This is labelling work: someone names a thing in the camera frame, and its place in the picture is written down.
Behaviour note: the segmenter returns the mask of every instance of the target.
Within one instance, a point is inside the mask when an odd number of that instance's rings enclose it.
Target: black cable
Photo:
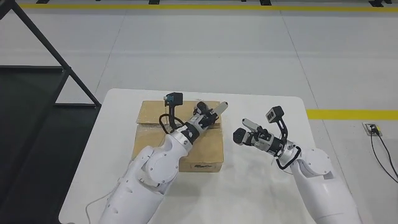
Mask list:
[[[292,158],[292,160],[288,161],[288,163],[287,163],[285,166],[281,166],[281,164],[280,164],[280,162],[279,162],[279,159],[276,159],[276,163],[278,164],[278,167],[279,167],[281,170],[284,170],[284,169],[288,168],[288,166],[291,165],[291,164],[294,162],[294,160],[296,160],[296,159],[299,157],[299,155],[300,155],[300,153],[301,153],[301,148],[299,148],[298,146],[296,146],[296,148],[297,148],[296,155],[294,155],[294,157]]]
[[[170,117],[171,117],[171,116],[172,116],[172,115],[169,114],[169,113],[164,113],[164,114],[162,114],[162,115],[159,116],[159,124],[160,124],[160,126],[162,127],[162,129],[163,129],[163,131],[165,132],[165,134],[169,134],[169,132],[167,131],[167,129],[166,129],[164,123],[162,122],[162,118],[163,118],[163,117],[169,117],[169,122],[170,122]],[[175,117],[175,116],[174,116],[174,119],[177,120],[182,126],[185,124],[181,119],[179,119],[179,118],[177,118],[177,117]]]
[[[386,148],[386,151],[387,151],[387,154],[388,154],[388,157],[389,157],[390,165],[391,165],[392,169],[394,170],[395,174],[397,175],[397,172],[396,172],[394,166],[392,165],[390,152],[388,151],[388,149],[387,149],[386,145],[384,144],[384,141],[382,140],[382,138],[380,137],[380,135],[378,135],[378,136],[379,136],[381,142],[383,143],[384,148]],[[398,180],[395,179],[395,178],[393,178],[393,176],[392,176],[390,173],[388,173],[388,171],[386,170],[386,168],[384,168],[384,166],[381,164],[379,158],[377,157],[376,152],[374,151],[372,134],[371,134],[371,144],[372,144],[372,150],[373,150],[374,157],[375,157],[376,160],[379,162],[379,164],[380,164],[380,166],[382,167],[382,169],[387,173],[387,175],[388,175],[389,177],[391,177],[392,180],[394,180],[394,181],[398,184]]]
[[[169,106],[169,123],[173,130],[177,129],[177,125],[175,124],[175,111],[174,106]]]
[[[389,162],[390,162],[390,165],[391,165],[391,167],[392,167],[392,170],[394,171],[395,175],[396,175],[397,178],[398,178],[398,174],[397,174],[396,168],[395,168],[394,165],[392,164],[392,159],[391,159],[390,152],[389,152],[389,150],[387,149],[387,146],[386,146],[386,144],[384,143],[383,139],[380,137],[380,135],[378,134],[377,136],[379,137],[380,141],[382,142],[384,148],[386,148],[387,155],[388,155],[388,160],[389,160]]]

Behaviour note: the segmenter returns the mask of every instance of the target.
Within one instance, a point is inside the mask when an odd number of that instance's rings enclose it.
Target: white cable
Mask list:
[[[94,200],[94,201],[92,201],[92,202],[90,202],[89,204],[86,205],[85,210],[86,210],[86,216],[87,216],[87,219],[88,219],[88,224],[91,224],[90,216],[89,216],[89,214],[88,214],[88,206],[90,206],[91,204],[93,204],[93,203],[95,203],[95,202],[97,202],[97,201],[99,201],[99,200],[102,200],[102,199],[104,199],[105,197],[109,196],[110,194],[112,194],[112,193],[116,190],[116,188],[117,188],[118,186],[119,186],[119,184],[116,184],[116,186],[112,189],[112,191],[110,191],[110,192],[107,193],[106,195],[104,195],[104,196],[102,196],[102,197],[100,197],[100,198],[98,198],[98,199],[96,199],[96,200]]]
[[[127,169],[124,171],[123,177],[124,177],[124,175],[126,175],[127,171],[129,170],[129,166],[130,166],[130,163],[131,163],[131,162],[132,162],[132,160],[130,160],[129,164],[127,165]],[[88,206],[90,206],[91,204],[93,204],[93,203],[95,203],[95,202],[97,202],[97,201],[99,201],[99,200],[102,200],[102,199],[104,199],[105,197],[107,197],[107,196],[109,196],[110,194],[112,194],[112,193],[117,189],[117,187],[119,186],[119,184],[120,184],[119,180],[120,180],[120,178],[118,179],[118,182],[117,182],[116,186],[115,186],[109,193],[107,193],[106,195],[104,195],[104,196],[102,196],[102,197],[100,197],[100,198],[98,198],[98,199],[96,199],[96,200],[93,200],[92,202],[90,202],[89,204],[86,205],[85,210],[86,210],[86,216],[87,216],[88,224],[91,224],[90,216],[89,216],[89,214],[88,214]]]

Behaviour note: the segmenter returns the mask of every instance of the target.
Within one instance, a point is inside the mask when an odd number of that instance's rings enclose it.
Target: electrical cable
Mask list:
[[[295,147],[297,148],[296,154],[294,155],[294,157],[292,158],[292,160],[288,161],[288,163],[285,164],[285,166],[281,166],[281,164],[280,164],[280,162],[279,162],[279,159],[276,159],[276,163],[277,163],[278,167],[279,167],[281,170],[284,170],[284,169],[288,168],[288,166],[291,165],[291,164],[299,157],[299,155],[300,155],[300,153],[301,153],[301,148],[299,148],[298,146],[295,146]]]
[[[398,174],[397,174],[396,168],[395,168],[394,165],[392,164],[392,159],[391,159],[390,152],[389,152],[389,150],[387,149],[387,146],[386,146],[386,144],[384,143],[383,139],[380,137],[380,135],[378,134],[377,136],[379,137],[381,143],[383,144],[384,148],[386,149],[387,155],[388,155],[388,160],[389,160],[389,162],[390,162],[390,165],[391,165],[391,167],[392,167],[392,170],[394,171],[395,175],[396,175],[397,178],[398,178]]]
[[[394,166],[392,165],[390,152],[388,151],[388,149],[387,149],[386,145],[384,144],[384,141],[382,140],[382,138],[380,137],[380,135],[377,134],[377,136],[379,136],[379,139],[380,139],[381,142],[383,143],[384,148],[386,148],[386,151],[387,151],[387,154],[388,154],[388,157],[389,157],[389,162],[390,162],[390,165],[391,165],[391,167],[392,167],[392,170],[394,171],[394,173],[395,173],[396,176],[398,177],[397,172],[396,172]],[[376,158],[376,160],[378,161],[378,163],[380,164],[380,166],[382,167],[382,169],[387,173],[387,175],[388,175],[389,177],[391,177],[392,180],[394,180],[394,181],[398,184],[398,180],[395,179],[395,178],[393,178],[393,176],[392,176],[390,173],[388,173],[388,171],[386,170],[386,168],[384,168],[384,166],[381,164],[379,158],[377,157],[376,152],[374,151],[372,133],[371,133],[371,144],[372,144],[372,150],[373,150],[374,157]]]
[[[129,164],[127,165],[127,168],[126,168],[126,170],[125,170],[124,173],[123,173],[123,177],[126,175],[127,171],[129,170],[130,163],[131,163],[131,161],[130,161]],[[87,216],[88,224],[91,224],[90,216],[89,216],[89,214],[88,214],[88,206],[90,206],[91,204],[93,204],[93,203],[95,203],[95,202],[97,202],[97,201],[99,201],[99,200],[102,200],[102,199],[104,199],[105,197],[107,197],[107,196],[109,196],[110,194],[112,194],[112,193],[118,188],[118,186],[119,186],[119,184],[120,184],[120,183],[119,183],[119,180],[120,180],[120,178],[118,179],[118,182],[117,182],[116,186],[115,186],[110,192],[108,192],[106,195],[103,195],[103,196],[100,197],[100,198],[97,198],[96,200],[93,200],[92,202],[90,202],[89,204],[86,205],[85,210],[86,210],[86,216]]]
[[[85,210],[86,210],[86,216],[87,216],[87,219],[88,219],[88,224],[91,224],[90,216],[89,216],[89,214],[88,214],[88,206],[90,206],[91,204],[93,204],[93,203],[95,203],[95,202],[97,202],[97,201],[99,201],[99,200],[102,200],[102,199],[104,199],[105,197],[109,196],[110,194],[112,194],[112,193],[116,190],[116,188],[117,188],[118,186],[119,186],[119,184],[116,184],[116,186],[112,189],[112,191],[110,191],[110,192],[107,193],[106,195],[104,195],[104,196],[102,196],[102,197],[100,197],[100,198],[98,198],[98,199],[96,199],[96,200],[93,200],[92,202],[90,202],[89,204],[86,205]]]
[[[169,134],[169,132],[167,131],[164,123],[162,122],[162,118],[163,117],[169,117],[169,122],[171,121],[170,117],[172,117],[173,119],[177,120],[182,126],[185,124],[181,119],[179,119],[179,118],[177,118],[175,116],[172,116],[170,113],[164,113],[164,114],[159,116],[159,124],[162,127],[162,129],[165,132],[165,134]]]

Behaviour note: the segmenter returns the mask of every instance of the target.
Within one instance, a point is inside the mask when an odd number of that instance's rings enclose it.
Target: yellow floor line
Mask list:
[[[329,120],[398,120],[398,110],[323,110],[308,109],[308,119]]]
[[[238,10],[238,11],[334,11],[334,12],[398,12],[398,7],[336,6],[253,6],[213,4],[20,4],[25,9],[101,9],[101,10]]]

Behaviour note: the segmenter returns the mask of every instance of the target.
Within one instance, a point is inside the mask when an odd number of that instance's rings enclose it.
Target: black wire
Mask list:
[[[397,175],[397,172],[396,172],[394,166],[392,165],[390,152],[388,151],[388,149],[387,149],[386,145],[384,144],[384,141],[382,140],[382,138],[380,137],[380,135],[378,135],[378,136],[379,136],[381,142],[383,143],[384,148],[386,148],[386,151],[387,151],[387,154],[388,154],[388,157],[389,157],[390,165],[391,165],[392,169],[394,170],[395,174]],[[380,166],[382,167],[382,169],[387,173],[387,175],[388,175],[389,177],[391,177],[392,180],[394,180],[394,181],[398,184],[398,180],[396,180],[395,178],[393,178],[393,176],[392,176],[390,173],[388,173],[388,171],[386,170],[386,168],[384,168],[384,166],[381,164],[379,158],[377,157],[376,152],[374,151],[372,134],[371,134],[371,144],[372,144],[372,150],[373,150],[374,157],[375,157],[376,160],[379,162],[379,164],[380,164]]]
[[[388,160],[389,160],[389,162],[390,162],[390,165],[391,165],[391,167],[392,167],[392,170],[394,171],[395,175],[396,175],[397,178],[398,178],[398,174],[397,174],[396,168],[395,168],[394,165],[392,164],[392,159],[391,159],[390,152],[389,152],[389,150],[387,149],[387,146],[386,146],[386,144],[384,143],[383,139],[380,137],[380,135],[377,135],[377,136],[379,137],[381,143],[383,144],[384,148],[386,149],[387,155],[388,155]]]
[[[301,153],[301,148],[299,148],[298,146],[296,146],[296,148],[297,148],[296,155],[294,155],[294,157],[292,158],[292,160],[290,160],[287,164],[285,164],[285,166],[281,166],[281,164],[280,164],[280,162],[279,162],[279,159],[276,159],[276,163],[278,164],[278,167],[279,167],[281,170],[284,170],[284,169],[288,168],[288,166],[291,165],[291,164],[294,162],[294,160],[296,160],[296,159],[299,157],[299,155],[300,155],[300,153]]]
[[[169,114],[169,113],[164,113],[164,114],[162,114],[162,115],[159,116],[159,124],[160,124],[160,126],[162,127],[162,129],[163,129],[163,131],[165,132],[165,134],[169,134],[169,132],[167,131],[167,129],[166,129],[164,123],[162,122],[162,118],[163,118],[163,117],[169,117],[169,122],[170,122],[170,117],[171,117],[171,116],[172,116],[172,115]],[[185,124],[181,119],[179,119],[179,118],[177,118],[177,117],[175,117],[175,116],[174,116],[174,119],[177,120],[182,126]]]

